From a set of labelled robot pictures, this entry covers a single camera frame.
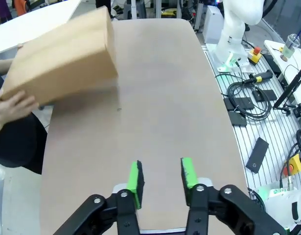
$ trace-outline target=brown tabletop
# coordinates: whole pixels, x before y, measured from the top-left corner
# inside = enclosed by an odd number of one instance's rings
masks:
[[[215,188],[246,191],[229,116],[190,24],[130,20],[114,29],[117,87],[55,105],[42,174],[42,235],[52,235],[88,196],[109,197],[128,181],[135,160],[145,176],[143,230],[185,227],[182,157],[191,157],[197,175]],[[116,225],[105,234],[116,235]],[[231,232],[212,217],[209,234]]]

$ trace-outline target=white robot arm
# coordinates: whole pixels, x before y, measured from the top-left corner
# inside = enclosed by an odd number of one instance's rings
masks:
[[[215,55],[221,64],[226,63],[232,53],[232,59],[238,61],[242,70],[250,65],[247,53],[241,44],[245,23],[255,25],[260,22],[263,4],[264,0],[223,0],[224,27],[215,50]]]

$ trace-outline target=black metal rod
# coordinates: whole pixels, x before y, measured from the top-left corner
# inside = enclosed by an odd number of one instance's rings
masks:
[[[292,90],[295,88],[299,80],[301,79],[301,70],[297,73],[297,75],[294,77],[293,81],[286,87],[283,94],[279,97],[279,99],[275,102],[273,108],[278,108],[281,103],[290,95]]]

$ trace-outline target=plastic cup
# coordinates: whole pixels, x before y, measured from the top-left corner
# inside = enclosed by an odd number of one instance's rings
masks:
[[[297,34],[293,33],[287,37],[287,41],[284,45],[281,58],[284,61],[287,61],[289,58],[292,57],[296,48],[298,48],[301,44],[301,40]]]

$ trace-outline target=white table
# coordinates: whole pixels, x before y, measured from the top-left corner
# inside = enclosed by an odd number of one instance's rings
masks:
[[[0,53],[65,24],[80,0],[68,0],[29,12],[0,25]]]
[[[281,78],[284,77],[286,79],[286,82],[290,84],[298,73],[297,69],[301,69],[301,49],[297,49],[293,56],[287,62],[285,62],[280,58],[281,52],[278,51],[278,49],[280,47],[283,47],[284,44],[266,40],[264,41],[264,45],[267,47],[267,50],[273,56],[275,63],[281,70]],[[294,92],[294,97],[297,103],[301,103],[301,85]]]

